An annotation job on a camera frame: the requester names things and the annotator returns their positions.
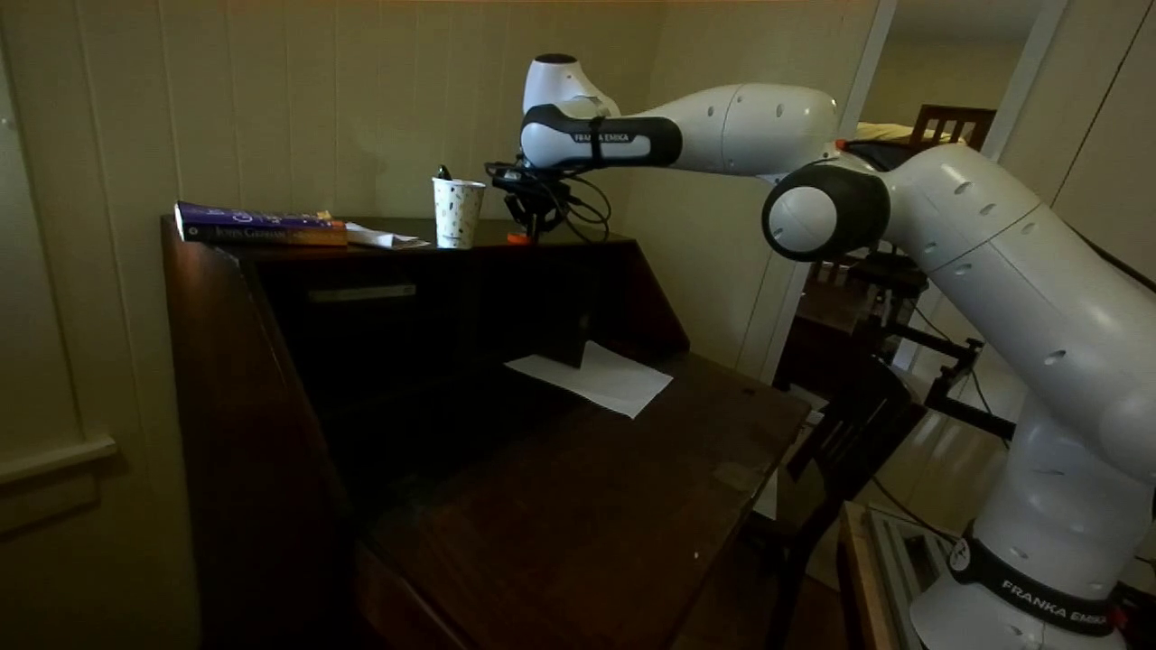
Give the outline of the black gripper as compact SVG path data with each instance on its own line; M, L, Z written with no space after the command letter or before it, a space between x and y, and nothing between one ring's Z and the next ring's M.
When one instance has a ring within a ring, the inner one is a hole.
M563 221L567 185L555 174L523 161L487 161L482 174L528 234L552 229Z

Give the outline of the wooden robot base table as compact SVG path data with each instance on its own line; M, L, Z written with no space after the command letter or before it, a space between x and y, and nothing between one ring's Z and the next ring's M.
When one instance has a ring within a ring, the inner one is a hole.
M839 587L851 650L926 650L910 601L945 570L945 542L885 510L839 512Z

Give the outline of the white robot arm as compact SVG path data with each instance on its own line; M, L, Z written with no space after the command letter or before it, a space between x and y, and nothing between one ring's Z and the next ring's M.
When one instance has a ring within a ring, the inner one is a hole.
M877 170L835 145L830 95L708 86L620 110L570 52L528 60L521 140L487 176L528 196L605 167L763 176L788 261L893 240L1024 383L1005 466L915 601L929 650L1125 650L1107 592L1156 491L1156 298L965 145Z

